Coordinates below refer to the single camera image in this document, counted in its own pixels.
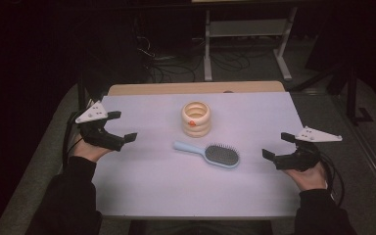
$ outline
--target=table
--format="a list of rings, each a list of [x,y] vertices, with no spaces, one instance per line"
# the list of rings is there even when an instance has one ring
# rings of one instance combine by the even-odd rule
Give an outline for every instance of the table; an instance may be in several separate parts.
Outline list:
[[[278,81],[245,81],[113,86],[102,103],[108,112],[119,110],[122,115],[105,127],[119,136],[137,131],[138,137],[121,152],[98,162],[93,178],[97,209],[106,216],[131,219],[294,216],[299,189],[261,156],[262,147],[276,154],[292,153],[295,146],[282,141],[280,133],[303,128],[290,94],[280,85]],[[226,90],[236,93],[219,93]],[[180,108],[192,99],[211,106],[212,129],[202,138],[190,138],[180,129]],[[235,128],[226,126],[242,109],[252,107],[256,109]],[[241,126],[248,122],[255,122],[258,130]],[[203,147],[211,141],[230,141],[240,152],[240,164],[234,169],[206,164],[199,156],[173,150],[172,140]]]

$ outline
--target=stacked rings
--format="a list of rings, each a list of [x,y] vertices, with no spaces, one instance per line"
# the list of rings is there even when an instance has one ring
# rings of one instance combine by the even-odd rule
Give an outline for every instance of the stacked rings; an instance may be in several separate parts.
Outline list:
[[[212,128],[211,110],[202,102],[191,102],[182,108],[182,129],[191,137],[202,137]]]

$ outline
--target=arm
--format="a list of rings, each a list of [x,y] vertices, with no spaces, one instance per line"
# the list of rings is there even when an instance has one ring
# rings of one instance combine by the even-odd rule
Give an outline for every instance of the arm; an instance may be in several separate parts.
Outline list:
[[[66,171],[48,185],[26,234],[98,234],[102,215],[91,179],[97,161],[110,151],[79,141]]]
[[[284,170],[301,189],[301,207],[295,218],[296,235],[353,235],[347,212],[338,208],[326,190],[325,170],[321,163],[304,172]]]

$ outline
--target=light blue hairbrush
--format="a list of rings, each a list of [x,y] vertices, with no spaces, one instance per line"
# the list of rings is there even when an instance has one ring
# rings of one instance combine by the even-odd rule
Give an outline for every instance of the light blue hairbrush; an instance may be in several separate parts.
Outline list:
[[[238,165],[240,157],[235,149],[221,144],[211,144],[202,149],[180,141],[173,142],[173,148],[184,152],[199,154],[204,157],[207,163],[224,168],[234,168]]]

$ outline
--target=hairbrush handle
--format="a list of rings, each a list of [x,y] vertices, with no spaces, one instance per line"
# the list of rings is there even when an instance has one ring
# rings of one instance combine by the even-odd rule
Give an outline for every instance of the hairbrush handle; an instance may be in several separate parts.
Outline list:
[[[205,149],[201,149],[201,148],[198,148],[196,146],[186,144],[186,143],[183,143],[183,142],[180,142],[180,141],[173,142],[173,149],[185,151],[185,152],[190,152],[190,153],[194,153],[194,154],[200,154],[202,156],[204,156],[206,154]]]

